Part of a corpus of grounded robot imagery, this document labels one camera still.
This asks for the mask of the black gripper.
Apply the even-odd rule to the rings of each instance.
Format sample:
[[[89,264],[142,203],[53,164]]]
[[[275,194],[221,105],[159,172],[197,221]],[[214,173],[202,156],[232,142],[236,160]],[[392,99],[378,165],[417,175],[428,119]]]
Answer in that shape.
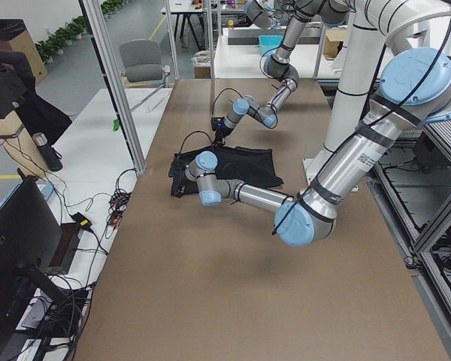
[[[228,126],[227,117],[212,117],[210,120],[211,128],[214,131],[214,145],[223,145],[225,143],[225,138],[229,136],[233,128]]]

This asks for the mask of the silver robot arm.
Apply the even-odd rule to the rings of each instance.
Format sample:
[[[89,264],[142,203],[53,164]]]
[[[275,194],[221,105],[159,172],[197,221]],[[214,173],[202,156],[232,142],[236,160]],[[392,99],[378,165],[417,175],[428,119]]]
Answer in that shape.
[[[290,55],[306,23],[318,15],[325,25],[339,26],[347,18],[349,11],[349,7],[336,1],[288,2],[286,12],[290,13],[290,17],[283,38],[274,52],[267,54],[263,65],[263,72],[280,82],[279,88],[264,105],[257,103],[252,95],[240,96],[224,117],[213,118],[211,127],[215,131],[214,144],[223,144],[246,114],[273,129],[277,125],[277,112],[298,87],[299,75],[296,68],[290,64]]]
[[[350,38],[320,169],[297,196],[216,176],[217,157],[206,150],[179,174],[195,184],[204,206],[234,199],[274,213],[274,232],[293,247],[328,237],[337,209],[353,187],[408,129],[451,120],[451,1],[296,1],[279,47],[265,60],[280,88],[265,104],[239,98],[216,125],[228,136],[245,115],[272,128],[298,85],[290,55],[308,20],[327,26],[348,17]]]

